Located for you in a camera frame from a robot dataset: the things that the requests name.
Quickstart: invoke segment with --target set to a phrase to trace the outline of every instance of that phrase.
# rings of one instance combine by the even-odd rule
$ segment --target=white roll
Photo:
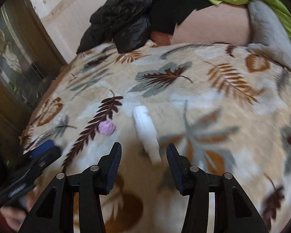
[[[146,106],[137,106],[132,112],[134,124],[140,141],[150,157],[152,164],[161,163],[157,132]]]

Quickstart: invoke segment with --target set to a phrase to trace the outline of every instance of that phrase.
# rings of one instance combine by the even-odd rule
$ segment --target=metal bolt
[[[231,178],[233,178],[233,175],[231,173],[229,173],[229,172],[226,172],[224,174],[224,177],[227,178],[228,180],[230,180]]]
[[[62,173],[62,172],[60,172],[60,173],[58,173],[58,174],[56,175],[56,178],[58,178],[59,180],[61,180],[61,179],[64,178],[64,177],[65,177],[65,174]]]
[[[198,168],[197,166],[191,166],[191,167],[190,167],[190,170],[191,170],[192,172],[198,172],[199,168]]]
[[[93,165],[93,166],[91,166],[90,170],[91,170],[92,172],[96,172],[96,171],[99,170],[99,166],[98,166],[98,165]]]

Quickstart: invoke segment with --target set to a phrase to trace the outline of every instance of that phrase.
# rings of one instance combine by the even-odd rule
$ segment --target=purple ball
[[[115,124],[110,120],[102,121],[98,125],[98,131],[100,134],[109,136],[115,131]]]

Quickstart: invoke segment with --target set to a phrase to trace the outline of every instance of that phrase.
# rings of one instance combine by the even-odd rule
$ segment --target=floral blanket
[[[188,197],[175,189],[166,160],[174,143],[204,171],[231,172],[267,228],[280,232],[291,218],[291,72],[245,47],[152,45],[118,54],[102,44],[72,62],[28,129],[27,144],[51,138],[63,150],[39,192],[58,172],[80,173],[120,142],[116,183],[101,197],[107,233],[179,233]],[[151,164],[137,137],[139,105],[158,132],[161,165]],[[113,134],[99,132],[103,121],[116,126]],[[77,199],[74,224],[78,230]]]

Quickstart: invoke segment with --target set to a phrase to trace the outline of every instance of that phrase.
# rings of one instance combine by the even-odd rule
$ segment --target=beige cushion
[[[261,0],[248,4],[253,31],[249,52],[266,56],[291,69],[291,41],[275,12]]]
[[[192,13],[175,28],[171,44],[226,42],[250,43],[250,20],[246,6],[221,3]]]

